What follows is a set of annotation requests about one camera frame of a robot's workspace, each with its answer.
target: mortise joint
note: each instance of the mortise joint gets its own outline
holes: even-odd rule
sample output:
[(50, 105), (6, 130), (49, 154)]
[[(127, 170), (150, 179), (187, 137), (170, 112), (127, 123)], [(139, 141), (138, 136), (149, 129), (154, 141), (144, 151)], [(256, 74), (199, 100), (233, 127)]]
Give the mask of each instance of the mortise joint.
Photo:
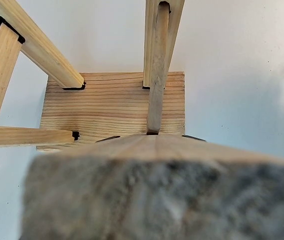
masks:
[(21, 43), (21, 44), (25, 43), (25, 38), (21, 34), (19, 34), (18, 31), (15, 30), (15, 28), (13, 28), (4, 18), (2, 18), (0, 16), (0, 26), (1, 26), (1, 24), (6, 25), (9, 29), (11, 29), (13, 32), (15, 32), (18, 35), (17, 41), (19, 43)]
[(86, 85), (86, 82), (83, 83), (82, 87), (66, 87), (66, 88), (63, 88), (63, 90), (84, 90), (85, 85)]
[(158, 132), (155, 132), (155, 131), (148, 131), (147, 133), (146, 133), (146, 135), (158, 135)]
[(80, 137), (80, 132), (78, 131), (73, 131), (72, 132), (72, 137), (74, 137), (74, 141), (77, 141)]
[(159, 3), (159, 5), (164, 5), (164, 4), (168, 4), (168, 13), (170, 14), (172, 11), (171, 11), (171, 6), (170, 6), (170, 4), (168, 3), (168, 2), (166, 2), (166, 1), (161, 1), (160, 3)]
[(182, 135), (182, 137), (206, 142), (206, 140), (194, 136)]

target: white wall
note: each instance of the white wall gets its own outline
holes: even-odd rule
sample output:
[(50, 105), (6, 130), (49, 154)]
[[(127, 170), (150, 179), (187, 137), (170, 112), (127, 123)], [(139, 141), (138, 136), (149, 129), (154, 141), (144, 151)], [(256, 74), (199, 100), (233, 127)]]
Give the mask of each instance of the white wall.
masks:
[[(144, 0), (18, 0), (80, 72), (141, 72)], [(186, 75), (186, 133), (284, 157), (284, 0), (186, 0), (171, 71)], [(39, 126), (47, 76), (23, 54), (0, 126)], [(19, 236), (33, 147), (0, 148), (0, 240)]]

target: white background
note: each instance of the white background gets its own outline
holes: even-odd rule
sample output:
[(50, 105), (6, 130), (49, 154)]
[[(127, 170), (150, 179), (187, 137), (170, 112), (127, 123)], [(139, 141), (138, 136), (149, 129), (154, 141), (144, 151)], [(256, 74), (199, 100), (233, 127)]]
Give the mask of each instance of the white background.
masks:
[[(79, 72), (143, 70), (145, 0), (18, 0)], [(284, 0), (186, 0), (171, 71), (186, 133), (284, 157)], [(22, 53), (0, 126), (39, 127), (47, 76)], [(19, 237), (34, 147), (0, 148), (0, 240)]]

